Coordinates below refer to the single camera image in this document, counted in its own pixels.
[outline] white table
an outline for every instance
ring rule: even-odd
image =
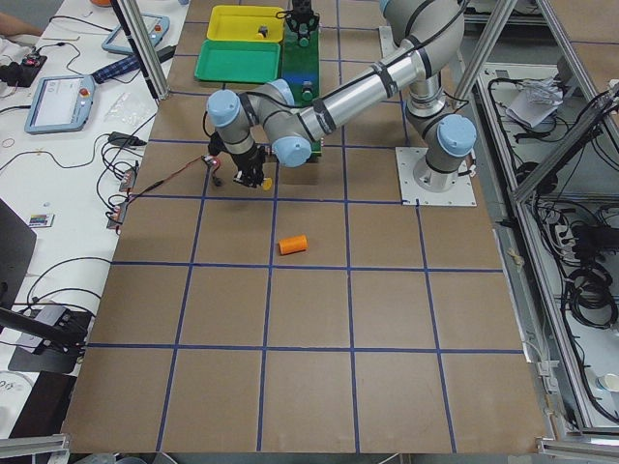
[[[176,44],[181,33],[187,6],[181,6],[178,0],[138,0],[143,13],[166,15],[170,18],[170,28],[157,46]],[[58,15],[78,17],[104,27],[113,28],[118,24],[111,8],[101,8],[85,0],[65,0]],[[122,59],[123,55],[114,55],[104,51],[101,43],[107,36],[104,30],[69,19],[54,19],[45,29],[38,46],[68,42],[76,46],[81,56],[71,63],[71,68],[80,73],[92,73],[95,70]],[[42,76],[70,75],[66,65],[77,54],[73,47],[50,46],[42,50],[47,55],[37,80],[30,88],[17,91],[0,100],[0,109],[22,104],[30,104],[37,89],[37,81]],[[169,71],[171,60],[163,64],[165,73]],[[129,80],[133,72],[120,76]],[[132,118],[132,108],[126,108],[125,118],[113,118],[106,114],[122,96],[136,102],[138,114],[146,117]],[[95,139],[107,132],[121,131],[132,133],[139,122],[147,119],[157,111],[144,79],[139,75],[133,82],[122,84],[113,80],[98,85],[90,118],[85,127],[77,132],[31,135],[24,131],[27,110],[0,114],[0,166],[17,153],[23,151],[46,150],[51,152],[64,165],[80,164],[90,159]],[[148,139],[152,120],[136,135]],[[28,277],[23,282],[18,302],[25,302],[28,289],[45,270],[52,265],[70,258],[98,256],[111,259],[118,237],[114,230],[106,229],[105,206],[96,194],[97,179],[103,171],[103,162],[99,155],[98,144],[95,160],[91,164],[76,169],[61,169],[53,160],[43,154],[24,155],[0,171],[0,198],[2,198],[24,221],[34,214],[54,214],[53,225],[49,228],[36,229],[37,242],[34,256],[28,269]],[[123,155],[122,160],[137,160],[136,157]],[[100,192],[104,198],[118,192],[119,182],[109,173],[101,181]],[[102,261],[82,260],[63,265],[52,271],[38,285],[35,295],[63,287],[79,287],[92,290],[98,294],[103,291],[108,265]],[[98,300],[82,292],[63,292],[56,296],[56,301],[83,305],[93,312],[97,311]],[[0,340],[15,343],[19,333],[5,329]],[[14,347],[0,345],[0,370],[6,369]],[[33,382],[38,374],[26,374]],[[0,417],[0,438],[7,438],[16,420],[16,413],[21,405],[13,402],[11,413]]]

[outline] blue tablet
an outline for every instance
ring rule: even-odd
[[[95,97],[91,75],[44,77],[26,119],[28,133],[80,131]]]
[[[170,28],[170,19],[167,16],[159,16],[157,14],[142,14],[144,25],[148,31],[148,37],[153,46],[162,41],[163,36]],[[131,55],[133,50],[127,41],[125,31],[120,27],[116,28],[107,36],[107,39],[102,44],[103,50],[110,53],[120,53],[122,55]]]

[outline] black monitor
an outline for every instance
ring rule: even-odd
[[[34,231],[0,199],[0,331],[6,327],[54,344],[53,347],[41,346],[36,350],[16,347],[9,368],[30,372],[71,372],[75,353],[78,353],[74,347],[83,342],[90,315],[66,310],[67,318],[73,318],[74,323],[59,327],[12,311],[19,288],[26,277],[36,240]]]

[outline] yellow bin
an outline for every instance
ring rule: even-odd
[[[283,40],[283,9],[217,5],[211,11],[206,37],[210,41],[279,43]]]

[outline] blue joint cap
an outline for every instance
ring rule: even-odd
[[[459,114],[445,116],[438,123],[438,143],[453,157],[464,158],[471,153],[477,130],[473,123]]]
[[[298,167],[311,156],[311,145],[303,137],[289,135],[273,143],[273,151],[282,166]]]
[[[391,0],[380,0],[380,13],[383,14],[383,16],[385,15],[385,10],[387,9],[387,5],[389,5],[389,2]]]
[[[239,96],[231,90],[218,90],[206,102],[209,117],[216,128],[223,128],[234,121],[241,110]]]
[[[283,79],[274,80],[272,82],[269,82],[269,85],[272,85],[273,87],[278,89],[278,92],[280,92],[283,95],[283,98],[286,100],[286,103],[290,105],[294,104],[294,97],[292,96],[292,91],[290,90],[290,86],[285,80]]]

